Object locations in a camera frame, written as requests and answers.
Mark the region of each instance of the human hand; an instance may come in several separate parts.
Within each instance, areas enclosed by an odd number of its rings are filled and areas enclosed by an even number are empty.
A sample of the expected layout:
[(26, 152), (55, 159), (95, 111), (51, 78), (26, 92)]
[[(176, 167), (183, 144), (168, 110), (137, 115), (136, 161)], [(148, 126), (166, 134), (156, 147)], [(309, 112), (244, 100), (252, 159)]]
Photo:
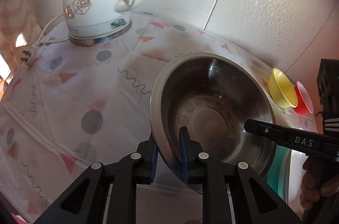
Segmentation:
[(302, 168), (306, 171), (301, 181), (300, 204), (305, 210), (310, 210), (313, 203), (317, 202), (320, 196), (330, 196), (339, 192), (339, 174), (332, 177), (320, 189), (317, 188), (317, 181), (311, 173), (311, 158), (308, 157)]

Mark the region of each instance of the rose print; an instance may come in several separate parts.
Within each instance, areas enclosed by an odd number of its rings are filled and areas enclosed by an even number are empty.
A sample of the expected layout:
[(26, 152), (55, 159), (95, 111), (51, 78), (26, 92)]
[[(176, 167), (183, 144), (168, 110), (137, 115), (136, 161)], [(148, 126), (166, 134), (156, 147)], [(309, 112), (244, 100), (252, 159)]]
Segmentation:
[(80, 15), (86, 14), (91, 6), (92, 4), (90, 3), (90, 0), (75, 0), (73, 2), (74, 12)]
[(65, 16), (68, 18), (68, 19), (74, 19), (74, 13), (71, 9), (71, 7), (69, 5), (67, 5), (66, 9), (65, 9)]

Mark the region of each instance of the screw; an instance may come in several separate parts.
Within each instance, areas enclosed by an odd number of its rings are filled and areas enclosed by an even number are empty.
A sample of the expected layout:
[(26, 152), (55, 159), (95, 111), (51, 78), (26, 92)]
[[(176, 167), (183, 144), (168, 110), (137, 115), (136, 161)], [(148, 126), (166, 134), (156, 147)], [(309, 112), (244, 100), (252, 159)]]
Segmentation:
[(238, 164), (238, 167), (241, 169), (247, 169), (249, 167), (249, 165), (246, 162), (240, 162)]
[(207, 159), (209, 157), (208, 153), (206, 153), (206, 152), (201, 152), (201, 153), (199, 153), (198, 156), (199, 156), (200, 159)]
[(132, 153), (131, 158), (134, 159), (134, 160), (137, 160), (137, 159), (141, 158), (141, 154), (137, 153), (137, 152)]
[(91, 168), (92, 168), (92, 169), (99, 169), (99, 168), (101, 168), (101, 163), (99, 163), (99, 162), (94, 162), (94, 163), (91, 165)]

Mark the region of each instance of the kettle base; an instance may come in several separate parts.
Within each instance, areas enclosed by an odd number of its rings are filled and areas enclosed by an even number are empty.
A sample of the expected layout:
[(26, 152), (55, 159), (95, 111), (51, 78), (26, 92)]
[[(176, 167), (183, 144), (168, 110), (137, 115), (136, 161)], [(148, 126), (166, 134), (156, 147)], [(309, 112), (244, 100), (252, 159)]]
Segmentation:
[(91, 45), (100, 44), (100, 43), (104, 43), (104, 42), (108, 42), (110, 40), (116, 39), (117, 37), (120, 37), (123, 34), (125, 34), (131, 27), (132, 27), (132, 20), (130, 20), (129, 23), (125, 27), (123, 27), (121, 30), (114, 32), (114, 33), (108, 33), (103, 36), (97, 36), (91, 39), (85, 39), (83, 37), (75, 37), (69, 34), (69, 40), (72, 44), (77, 45), (77, 46), (91, 46)]

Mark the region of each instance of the power plug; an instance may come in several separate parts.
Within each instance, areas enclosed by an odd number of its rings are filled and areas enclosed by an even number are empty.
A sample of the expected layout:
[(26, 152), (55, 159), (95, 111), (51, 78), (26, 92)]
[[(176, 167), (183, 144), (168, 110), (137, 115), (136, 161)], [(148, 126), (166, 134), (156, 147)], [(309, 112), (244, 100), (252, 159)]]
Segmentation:
[(25, 62), (25, 65), (31, 66), (37, 58), (36, 51), (33, 49), (29, 49), (28, 51), (24, 50), (23, 53), (26, 55), (26, 57), (21, 58), (21, 60)]

